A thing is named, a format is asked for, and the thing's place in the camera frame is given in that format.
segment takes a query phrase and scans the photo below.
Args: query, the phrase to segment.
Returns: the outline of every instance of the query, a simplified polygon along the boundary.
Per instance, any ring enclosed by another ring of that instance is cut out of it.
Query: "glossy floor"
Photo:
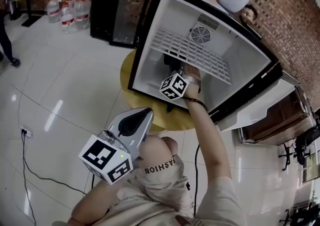
[[[32,225],[24,189],[19,126],[33,132],[26,160],[33,171],[88,192],[92,175],[78,153],[92,134],[116,114],[129,109],[120,87],[120,68],[129,49],[93,39],[89,30],[65,35],[60,24],[42,17],[30,28],[26,17],[6,26],[14,56],[21,66],[0,63],[0,220],[4,225]],[[194,130],[163,132],[178,142],[194,194]],[[231,132],[222,133],[239,202],[248,224],[277,225],[293,204],[298,172],[292,163],[281,168],[277,147],[241,145]],[[199,204],[207,185],[202,155],[198,158]],[[82,194],[26,171],[27,188],[39,226],[68,220]]]

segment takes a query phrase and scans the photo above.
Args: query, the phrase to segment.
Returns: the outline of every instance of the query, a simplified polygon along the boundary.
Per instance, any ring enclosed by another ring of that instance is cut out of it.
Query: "power socket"
[[[31,133],[28,129],[26,129],[25,127],[20,126],[20,132],[21,132],[22,130],[25,130],[25,131],[27,132],[26,136],[27,136],[29,139],[32,139],[32,133]]]

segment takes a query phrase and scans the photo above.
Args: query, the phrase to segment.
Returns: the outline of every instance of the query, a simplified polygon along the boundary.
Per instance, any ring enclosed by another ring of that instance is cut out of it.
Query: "chair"
[[[286,224],[290,221],[289,209],[287,209],[285,211],[286,211],[285,219],[284,220],[279,220],[279,222],[284,222],[283,226],[286,226]]]
[[[317,121],[316,126],[313,128],[310,128],[303,134],[299,135],[295,140],[295,148],[294,152],[290,153],[290,148],[286,146],[284,143],[284,149],[285,154],[280,155],[279,157],[286,157],[285,161],[285,167],[282,169],[282,171],[285,171],[290,164],[290,156],[293,155],[293,157],[297,158],[297,161],[299,164],[304,165],[306,162],[306,157],[311,156],[311,152],[306,153],[307,147],[313,143],[316,139],[320,137],[320,126]]]
[[[290,153],[290,147],[287,147],[285,143],[283,144],[283,146],[284,146],[285,154],[284,155],[280,155],[279,158],[283,157],[283,156],[286,157],[285,166],[282,169],[282,171],[285,171],[287,169],[288,165],[290,165],[290,156],[292,154],[294,154],[295,152]]]

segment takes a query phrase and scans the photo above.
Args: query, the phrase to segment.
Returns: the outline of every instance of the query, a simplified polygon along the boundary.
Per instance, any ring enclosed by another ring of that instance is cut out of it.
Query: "bracelet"
[[[208,113],[208,108],[207,106],[200,100],[197,100],[197,99],[193,99],[193,98],[188,98],[188,97],[182,97],[184,100],[189,100],[189,101],[193,101],[193,102],[197,102],[199,103],[200,105],[202,105],[204,107],[204,109],[206,110],[206,112]]]

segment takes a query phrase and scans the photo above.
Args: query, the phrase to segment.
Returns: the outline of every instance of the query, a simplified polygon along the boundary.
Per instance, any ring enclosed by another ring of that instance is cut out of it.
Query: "fan vent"
[[[197,27],[192,30],[191,37],[195,43],[205,44],[210,41],[210,32],[204,27]]]
[[[220,25],[218,21],[210,18],[205,14],[201,14],[198,18],[198,22],[204,24],[205,26],[211,28],[212,30],[216,30],[217,27]]]

